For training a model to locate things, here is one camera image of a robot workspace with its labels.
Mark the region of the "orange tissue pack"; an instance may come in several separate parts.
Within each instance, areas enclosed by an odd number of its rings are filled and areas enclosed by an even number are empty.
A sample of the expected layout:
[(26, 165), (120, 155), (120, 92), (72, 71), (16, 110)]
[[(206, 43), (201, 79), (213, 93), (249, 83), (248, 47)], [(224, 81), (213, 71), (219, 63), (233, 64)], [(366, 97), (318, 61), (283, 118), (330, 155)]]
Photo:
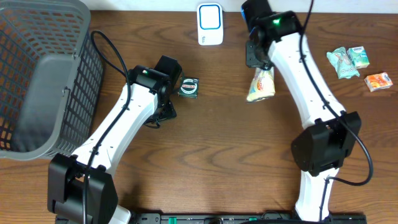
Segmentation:
[(387, 72), (382, 72), (374, 75), (368, 75), (364, 82), (369, 88), (370, 92), (387, 89), (393, 85), (392, 80), (389, 78)]

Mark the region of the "small teal tissue pack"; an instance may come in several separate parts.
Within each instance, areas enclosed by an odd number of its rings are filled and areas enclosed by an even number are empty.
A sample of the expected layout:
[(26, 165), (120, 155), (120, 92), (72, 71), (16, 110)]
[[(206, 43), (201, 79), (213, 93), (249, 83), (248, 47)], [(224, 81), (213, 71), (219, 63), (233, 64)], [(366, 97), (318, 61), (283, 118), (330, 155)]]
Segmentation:
[(370, 65), (367, 53), (363, 46), (352, 47), (346, 51), (352, 64), (357, 68), (366, 68)]

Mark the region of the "yellow wet wipes pack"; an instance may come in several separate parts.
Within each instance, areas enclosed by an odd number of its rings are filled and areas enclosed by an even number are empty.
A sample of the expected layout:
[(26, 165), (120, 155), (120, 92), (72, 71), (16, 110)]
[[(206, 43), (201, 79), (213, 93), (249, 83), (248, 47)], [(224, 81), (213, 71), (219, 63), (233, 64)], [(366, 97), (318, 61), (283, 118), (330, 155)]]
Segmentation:
[(256, 68), (246, 101), (248, 103), (254, 103), (273, 97), (274, 95), (274, 67), (268, 70)]

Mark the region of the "dark green round-logo box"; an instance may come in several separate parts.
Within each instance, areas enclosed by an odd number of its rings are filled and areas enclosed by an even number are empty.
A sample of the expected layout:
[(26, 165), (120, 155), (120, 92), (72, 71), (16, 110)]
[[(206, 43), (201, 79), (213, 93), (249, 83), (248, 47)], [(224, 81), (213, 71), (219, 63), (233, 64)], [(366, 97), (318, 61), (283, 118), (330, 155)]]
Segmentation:
[(178, 95), (186, 98), (198, 98), (199, 79), (185, 77), (180, 82)]

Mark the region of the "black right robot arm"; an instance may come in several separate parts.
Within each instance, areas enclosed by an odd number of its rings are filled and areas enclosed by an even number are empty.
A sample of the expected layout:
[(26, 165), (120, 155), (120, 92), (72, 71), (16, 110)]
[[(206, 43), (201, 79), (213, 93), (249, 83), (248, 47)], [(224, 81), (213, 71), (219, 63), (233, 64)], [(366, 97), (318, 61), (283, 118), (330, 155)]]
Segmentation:
[(346, 112), (323, 79), (308, 46), (306, 25), (292, 11), (243, 9), (249, 31), (248, 67), (275, 67), (282, 75), (300, 115), (303, 131), (291, 143), (301, 170), (298, 218), (307, 222), (329, 220), (331, 187), (358, 137), (361, 119)]

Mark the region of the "teal snack wrapper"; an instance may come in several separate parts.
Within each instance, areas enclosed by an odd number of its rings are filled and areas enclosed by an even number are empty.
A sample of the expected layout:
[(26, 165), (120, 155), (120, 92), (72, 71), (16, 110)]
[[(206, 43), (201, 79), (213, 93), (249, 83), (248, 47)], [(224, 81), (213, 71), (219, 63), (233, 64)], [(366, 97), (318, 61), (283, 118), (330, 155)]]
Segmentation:
[(332, 52), (327, 52), (326, 57), (335, 68), (339, 79), (358, 77), (359, 72), (348, 58), (345, 47), (339, 47)]

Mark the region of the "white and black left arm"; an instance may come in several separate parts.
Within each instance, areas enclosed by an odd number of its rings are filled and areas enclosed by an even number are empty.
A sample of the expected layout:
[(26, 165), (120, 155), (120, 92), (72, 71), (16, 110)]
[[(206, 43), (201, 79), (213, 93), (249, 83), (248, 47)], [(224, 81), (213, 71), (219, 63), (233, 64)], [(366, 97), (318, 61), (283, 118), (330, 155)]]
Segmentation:
[(132, 213), (119, 205), (113, 176), (140, 127), (168, 103), (181, 73), (179, 64), (129, 71), (131, 80), (97, 130), (70, 156), (50, 161), (50, 212), (72, 223), (129, 223)]

